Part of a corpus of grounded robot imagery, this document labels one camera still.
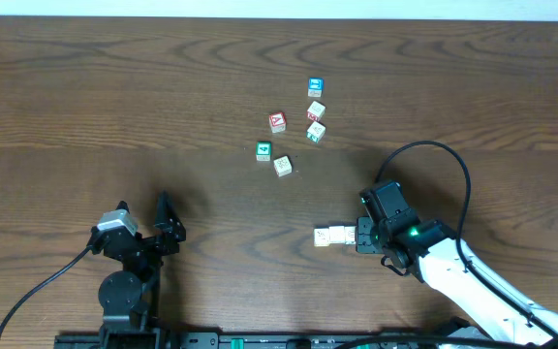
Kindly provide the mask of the red M side block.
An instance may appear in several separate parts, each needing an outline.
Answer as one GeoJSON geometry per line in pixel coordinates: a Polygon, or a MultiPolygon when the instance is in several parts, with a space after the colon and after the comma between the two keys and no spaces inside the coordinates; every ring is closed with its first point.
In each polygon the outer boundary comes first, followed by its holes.
{"type": "Polygon", "coordinates": [[[326,106],[318,101],[313,101],[307,109],[307,118],[319,122],[326,112],[326,106]]]}

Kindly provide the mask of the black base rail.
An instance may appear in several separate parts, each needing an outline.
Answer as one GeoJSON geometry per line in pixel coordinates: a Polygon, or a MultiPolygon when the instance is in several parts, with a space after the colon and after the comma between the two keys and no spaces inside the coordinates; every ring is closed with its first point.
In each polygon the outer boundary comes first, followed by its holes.
{"type": "MultiPolygon", "coordinates": [[[[417,335],[417,333],[166,333],[156,330],[144,334],[111,335],[102,333],[64,333],[54,339],[53,348],[336,348],[344,343],[373,335],[417,335]]],[[[443,337],[491,340],[461,318],[451,318],[434,333],[443,337]]],[[[382,342],[357,348],[419,348],[415,343],[382,342]]]]}

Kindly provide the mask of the green 4 number block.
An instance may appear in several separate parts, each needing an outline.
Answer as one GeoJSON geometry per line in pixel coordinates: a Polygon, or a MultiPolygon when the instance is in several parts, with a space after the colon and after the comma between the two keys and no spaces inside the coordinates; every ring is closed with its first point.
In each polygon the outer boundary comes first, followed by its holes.
{"type": "Polygon", "coordinates": [[[259,162],[267,162],[271,160],[272,144],[270,142],[256,143],[256,160],[259,162]]]}

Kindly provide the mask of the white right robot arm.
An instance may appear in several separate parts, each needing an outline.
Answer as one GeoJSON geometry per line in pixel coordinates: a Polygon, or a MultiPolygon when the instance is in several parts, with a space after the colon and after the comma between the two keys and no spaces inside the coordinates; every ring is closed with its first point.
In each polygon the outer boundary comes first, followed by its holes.
{"type": "Polygon", "coordinates": [[[356,224],[356,251],[444,294],[495,341],[558,348],[558,313],[525,296],[486,265],[439,219],[422,221],[395,181],[359,193],[367,215],[356,224]]]}

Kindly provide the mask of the blue top wooden block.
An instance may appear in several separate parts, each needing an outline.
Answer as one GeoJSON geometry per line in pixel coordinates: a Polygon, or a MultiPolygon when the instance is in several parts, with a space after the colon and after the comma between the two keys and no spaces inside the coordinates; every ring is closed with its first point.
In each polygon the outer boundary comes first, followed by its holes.
{"type": "Polygon", "coordinates": [[[321,78],[310,78],[308,80],[307,95],[310,98],[320,98],[324,92],[325,81],[321,78]]]}

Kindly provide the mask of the teal side wooden block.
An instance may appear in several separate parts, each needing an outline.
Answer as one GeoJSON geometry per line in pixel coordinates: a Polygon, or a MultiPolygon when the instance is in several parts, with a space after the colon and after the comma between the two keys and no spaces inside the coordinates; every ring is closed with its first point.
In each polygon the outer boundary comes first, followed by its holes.
{"type": "Polygon", "coordinates": [[[310,141],[314,143],[318,143],[322,139],[325,133],[326,133],[325,125],[323,125],[318,121],[313,121],[306,131],[306,137],[310,141]]]}

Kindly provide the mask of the plain engraved wooden block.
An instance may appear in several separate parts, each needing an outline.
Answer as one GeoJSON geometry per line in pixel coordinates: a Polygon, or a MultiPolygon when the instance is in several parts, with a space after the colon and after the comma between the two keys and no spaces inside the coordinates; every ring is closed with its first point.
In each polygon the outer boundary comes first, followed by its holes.
{"type": "Polygon", "coordinates": [[[330,246],[329,228],[316,228],[313,231],[313,236],[315,247],[330,246]]]}

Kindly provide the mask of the red letter A block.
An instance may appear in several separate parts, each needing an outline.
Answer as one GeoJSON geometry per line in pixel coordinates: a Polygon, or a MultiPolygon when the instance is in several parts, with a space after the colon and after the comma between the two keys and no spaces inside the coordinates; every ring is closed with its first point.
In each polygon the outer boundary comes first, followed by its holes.
{"type": "Polygon", "coordinates": [[[286,117],[282,111],[270,114],[268,122],[272,133],[284,132],[287,128],[286,117]]]}

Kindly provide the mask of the plain block blue side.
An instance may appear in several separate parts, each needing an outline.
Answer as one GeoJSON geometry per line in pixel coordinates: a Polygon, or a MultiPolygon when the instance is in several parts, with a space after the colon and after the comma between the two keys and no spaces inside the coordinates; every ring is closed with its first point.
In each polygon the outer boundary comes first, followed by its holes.
{"type": "Polygon", "coordinates": [[[279,177],[289,175],[293,171],[290,157],[287,155],[274,159],[273,166],[276,174],[279,177]]]}

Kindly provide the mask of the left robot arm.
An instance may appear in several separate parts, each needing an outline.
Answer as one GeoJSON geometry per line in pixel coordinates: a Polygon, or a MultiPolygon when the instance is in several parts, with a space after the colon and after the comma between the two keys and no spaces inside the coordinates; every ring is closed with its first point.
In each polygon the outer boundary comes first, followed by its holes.
{"type": "Polygon", "coordinates": [[[158,198],[154,227],[158,234],[145,238],[122,201],[91,229],[91,252],[122,264],[122,270],[106,277],[99,288],[104,327],[110,332],[143,332],[157,313],[163,258],[178,253],[186,240],[167,192],[158,198]]]}

